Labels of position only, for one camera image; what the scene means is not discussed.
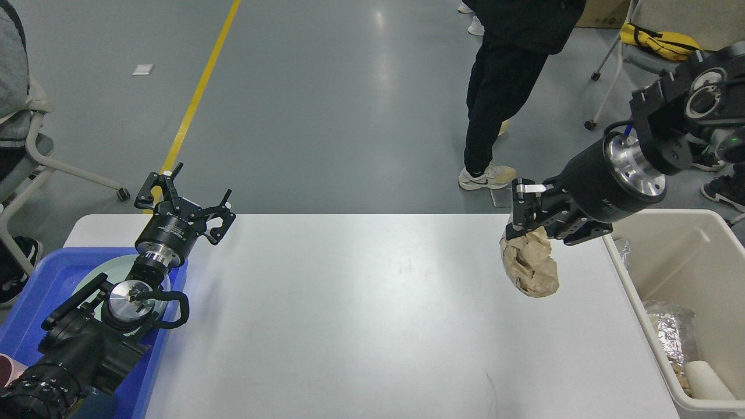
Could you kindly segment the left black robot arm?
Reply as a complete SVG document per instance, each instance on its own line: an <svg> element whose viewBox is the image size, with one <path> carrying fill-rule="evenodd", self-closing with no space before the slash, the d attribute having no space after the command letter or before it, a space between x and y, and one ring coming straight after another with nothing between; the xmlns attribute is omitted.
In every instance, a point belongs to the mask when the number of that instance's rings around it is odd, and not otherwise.
<svg viewBox="0 0 745 419"><path fill-rule="evenodd" d="M42 322L41 358L2 388L3 418L67 418L91 390L112 395L149 350L141 341L146 334L189 320L189 298L165 282L197 239L218 244L235 213L231 189L212 207L180 196L175 179L182 167L152 172L139 190L134 207L152 216L123 279L97 274Z"/></svg>

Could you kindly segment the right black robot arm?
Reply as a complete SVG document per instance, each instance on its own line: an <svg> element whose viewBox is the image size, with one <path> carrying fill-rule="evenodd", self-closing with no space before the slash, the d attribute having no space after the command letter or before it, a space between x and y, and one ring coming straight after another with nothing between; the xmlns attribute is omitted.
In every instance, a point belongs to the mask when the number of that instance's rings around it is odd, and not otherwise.
<svg viewBox="0 0 745 419"><path fill-rule="evenodd" d="M708 141L719 159L742 164L743 70L743 42L737 42L694 51L636 90L631 117L620 122L633 135L611 124L559 175L542 183L514 179L506 239L544 228L548 238L575 245L611 233L614 222L661 202L666 177L691 165L687 134Z"/></svg>

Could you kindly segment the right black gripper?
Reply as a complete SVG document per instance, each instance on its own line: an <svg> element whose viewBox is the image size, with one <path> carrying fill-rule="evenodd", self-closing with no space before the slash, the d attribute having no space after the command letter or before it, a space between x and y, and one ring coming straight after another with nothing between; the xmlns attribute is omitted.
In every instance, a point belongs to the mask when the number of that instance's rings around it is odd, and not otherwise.
<svg viewBox="0 0 745 419"><path fill-rule="evenodd" d="M545 184L521 177L512 181L512 211L505 239L545 230L549 239L575 245L612 233L612 225L667 194L667 178L654 169L640 141L610 133L570 159ZM544 214L540 198L544 194Z"/></svg>

